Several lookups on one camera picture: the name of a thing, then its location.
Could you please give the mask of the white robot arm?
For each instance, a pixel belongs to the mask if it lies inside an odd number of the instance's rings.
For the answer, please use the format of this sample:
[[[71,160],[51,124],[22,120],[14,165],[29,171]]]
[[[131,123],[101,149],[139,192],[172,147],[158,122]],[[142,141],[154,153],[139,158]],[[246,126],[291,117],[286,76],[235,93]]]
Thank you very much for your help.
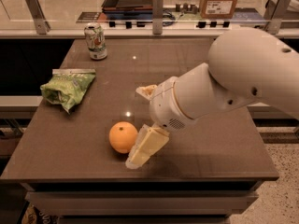
[[[265,31],[242,27],[216,38],[205,63],[136,92],[149,101],[153,125],[140,129],[129,169],[142,167],[171,132],[208,114],[264,103],[299,119],[299,53]]]

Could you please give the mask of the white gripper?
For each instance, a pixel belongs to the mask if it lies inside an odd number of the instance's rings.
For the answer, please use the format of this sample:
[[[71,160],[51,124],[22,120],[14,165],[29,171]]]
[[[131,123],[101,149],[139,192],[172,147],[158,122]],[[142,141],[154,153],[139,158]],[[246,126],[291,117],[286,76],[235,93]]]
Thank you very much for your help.
[[[180,131],[195,123],[178,105],[175,95],[176,81],[176,77],[170,77],[158,86],[140,86],[135,90],[149,101],[149,115],[155,125],[150,127],[144,124],[141,127],[125,162],[127,168],[142,167],[169,141],[169,132]]]

